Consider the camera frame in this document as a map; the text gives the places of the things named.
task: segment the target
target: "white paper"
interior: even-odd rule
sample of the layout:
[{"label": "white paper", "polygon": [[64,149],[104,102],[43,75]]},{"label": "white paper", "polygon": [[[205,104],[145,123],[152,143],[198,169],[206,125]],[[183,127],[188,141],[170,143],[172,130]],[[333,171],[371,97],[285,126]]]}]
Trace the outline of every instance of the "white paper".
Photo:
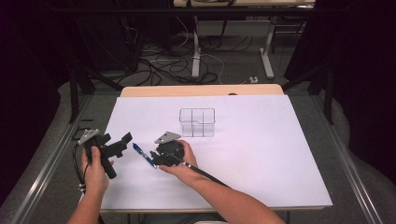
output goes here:
[{"label": "white paper", "polygon": [[[181,108],[215,108],[214,137],[183,137],[201,169],[272,208],[325,207],[332,201],[287,95],[120,97],[106,133],[131,132],[149,156],[166,131],[181,134]],[[211,206],[133,148],[114,158],[117,177],[103,210],[200,210]]]}]

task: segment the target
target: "wooden table edge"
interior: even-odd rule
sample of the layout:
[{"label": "wooden table edge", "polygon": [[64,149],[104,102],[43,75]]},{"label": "wooden table edge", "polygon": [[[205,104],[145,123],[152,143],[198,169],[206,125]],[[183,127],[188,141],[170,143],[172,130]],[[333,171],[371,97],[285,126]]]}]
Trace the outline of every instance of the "wooden table edge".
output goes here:
[{"label": "wooden table edge", "polygon": [[283,95],[277,84],[125,87],[120,97]]}]

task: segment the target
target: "table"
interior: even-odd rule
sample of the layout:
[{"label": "table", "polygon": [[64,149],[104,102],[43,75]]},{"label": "table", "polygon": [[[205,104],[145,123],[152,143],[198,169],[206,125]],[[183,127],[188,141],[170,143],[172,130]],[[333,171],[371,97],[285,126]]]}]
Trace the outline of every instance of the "table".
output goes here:
[{"label": "table", "polygon": [[[188,0],[174,0],[175,7],[186,7]],[[191,0],[192,7],[226,7],[225,3],[205,3]],[[308,6],[315,4],[315,0],[236,0],[233,7],[286,7],[286,6]],[[192,77],[199,76],[200,55],[199,35],[221,35],[222,21],[198,21],[195,17],[196,32],[194,32],[194,56],[192,62]],[[269,48],[276,27],[276,17],[269,21],[227,21],[223,35],[255,35],[265,36],[264,48],[260,49],[262,64],[267,78],[275,78],[270,60],[268,58]]]},{"label": "table", "polygon": [[[109,144],[131,132],[132,142],[149,154],[165,131],[179,132],[180,106],[203,105],[216,108],[215,136],[183,137],[201,169],[272,209],[332,206],[289,97],[277,85],[125,88],[106,129]],[[132,142],[115,159],[118,176],[110,181],[103,213],[214,212],[174,176],[152,168]]]}]

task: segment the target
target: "wrist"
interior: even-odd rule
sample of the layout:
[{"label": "wrist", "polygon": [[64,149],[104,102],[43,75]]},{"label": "wrist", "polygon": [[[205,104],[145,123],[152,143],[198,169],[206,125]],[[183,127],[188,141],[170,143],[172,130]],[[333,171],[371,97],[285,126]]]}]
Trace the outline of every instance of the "wrist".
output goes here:
[{"label": "wrist", "polygon": [[185,185],[189,186],[190,188],[193,182],[201,178],[205,179],[202,175],[194,172],[192,169],[182,164],[180,165],[180,167],[178,167],[178,170],[175,173],[175,175],[181,182],[183,182]]},{"label": "wrist", "polygon": [[90,197],[100,197],[102,198],[105,195],[105,190],[100,189],[86,189],[85,195]]},{"label": "wrist", "polygon": [[185,184],[192,189],[196,189],[206,181],[209,181],[206,177],[194,172],[194,175],[190,176]]}]

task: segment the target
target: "hand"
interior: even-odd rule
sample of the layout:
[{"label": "hand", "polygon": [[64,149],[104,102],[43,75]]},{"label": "hand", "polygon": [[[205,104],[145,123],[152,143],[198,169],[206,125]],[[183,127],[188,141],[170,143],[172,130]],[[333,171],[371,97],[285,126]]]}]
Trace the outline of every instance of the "hand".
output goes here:
[{"label": "hand", "polygon": [[[195,159],[194,153],[190,147],[190,144],[184,140],[177,140],[184,147],[184,161],[189,164],[198,167],[197,160]],[[194,180],[204,178],[203,176],[197,174],[189,167],[180,163],[177,166],[165,166],[160,165],[160,169],[165,171],[168,174],[175,175],[181,182],[186,185],[190,185]]]},{"label": "hand", "polygon": [[88,164],[87,152],[82,150],[81,170],[85,171],[86,194],[104,195],[108,187],[108,177],[100,162],[100,151],[98,147],[92,147],[92,164]]}]

